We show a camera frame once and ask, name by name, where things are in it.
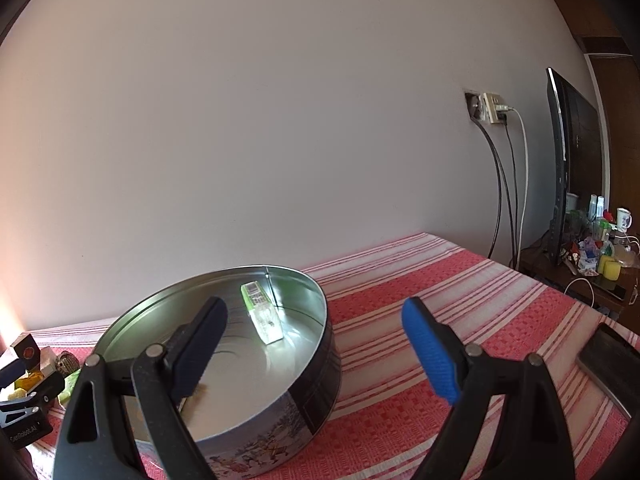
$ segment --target television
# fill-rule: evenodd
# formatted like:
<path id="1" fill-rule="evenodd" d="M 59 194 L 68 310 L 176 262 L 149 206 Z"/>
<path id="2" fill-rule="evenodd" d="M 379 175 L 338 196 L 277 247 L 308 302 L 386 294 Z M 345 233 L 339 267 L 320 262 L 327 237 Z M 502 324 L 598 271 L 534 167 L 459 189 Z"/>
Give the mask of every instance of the television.
<path id="1" fill-rule="evenodd" d="M 546 69 L 546 96 L 551 110 L 556 148 L 556 202 L 549 225 L 549 260 L 558 265 L 566 194 L 578 196 L 577 208 L 587 210 L 591 195 L 602 195 L 602 136 L 597 110 L 564 77 Z"/>

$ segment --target blue gripper pad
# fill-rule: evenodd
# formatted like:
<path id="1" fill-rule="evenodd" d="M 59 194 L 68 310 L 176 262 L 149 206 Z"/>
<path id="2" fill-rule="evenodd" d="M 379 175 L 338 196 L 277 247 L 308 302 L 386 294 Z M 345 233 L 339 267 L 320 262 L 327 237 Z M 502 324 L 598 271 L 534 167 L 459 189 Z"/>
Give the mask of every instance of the blue gripper pad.
<path id="1" fill-rule="evenodd" d="M 419 298 L 404 302 L 402 328 L 436 394 L 454 405 L 462 389 L 459 380 L 466 374 L 460 339 L 449 326 L 438 323 Z"/>

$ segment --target woven ball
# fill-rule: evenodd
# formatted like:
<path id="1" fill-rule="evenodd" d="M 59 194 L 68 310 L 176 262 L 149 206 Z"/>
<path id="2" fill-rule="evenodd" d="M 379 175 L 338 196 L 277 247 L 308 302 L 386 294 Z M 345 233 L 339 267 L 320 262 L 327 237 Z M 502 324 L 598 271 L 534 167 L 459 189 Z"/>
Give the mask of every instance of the woven ball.
<path id="1" fill-rule="evenodd" d="M 71 375 L 79 369 L 80 361 L 78 361 L 78 358 L 71 352 L 65 350 L 56 357 L 56 370 L 59 371 L 63 377 Z"/>

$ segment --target wooden cabinet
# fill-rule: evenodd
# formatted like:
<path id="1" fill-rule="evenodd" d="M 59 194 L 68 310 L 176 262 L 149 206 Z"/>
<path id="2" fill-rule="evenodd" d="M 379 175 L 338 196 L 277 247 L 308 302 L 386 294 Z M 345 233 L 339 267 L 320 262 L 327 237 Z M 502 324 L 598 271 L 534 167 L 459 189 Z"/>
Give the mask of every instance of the wooden cabinet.
<path id="1" fill-rule="evenodd" d="M 569 30 L 582 38 L 619 38 L 609 16 L 597 0 L 555 0 Z"/>

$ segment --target yellow object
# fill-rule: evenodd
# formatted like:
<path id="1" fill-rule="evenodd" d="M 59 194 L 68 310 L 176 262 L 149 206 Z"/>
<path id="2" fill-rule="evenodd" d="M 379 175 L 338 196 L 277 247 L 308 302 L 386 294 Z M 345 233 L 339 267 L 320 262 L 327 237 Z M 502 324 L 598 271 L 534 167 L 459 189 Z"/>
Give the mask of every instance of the yellow object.
<path id="1" fill-rule="evenodd" d="M 607 262 L 615 262 L 615 258 L 613 256 L 607 256 L 606 254 L 603 254 L 600 257 L 600 261 L 598 262 L 598 274 L 602 274 L 604 272 L 604 265 Z"/>
<path id="2" fill-rule="evenodd" d="M 615 282 L 620 277 L 620 263 L 607 262 L 604 264 L 604 277 Z"/>
<path id="3" fill-rule="evenodd" d="M 17 388 L 7 396 L 6 400 L 23 399 L 26 396 L 27 396 L 26 390 L 23 390 L 22 388 Z"/>
<path id="4" fill-rule="evenodd" d="M 26 377 L 21 377 L 17 381 L 15 381 L 15 388 L 22 388 L 25 391 L 31 390 L 36 384 L 38 384 L 41 380 L 44 379 L 44 374 L 40 370 L 36 370 L 34 372 L 29 372 L 29 375 Z"/>

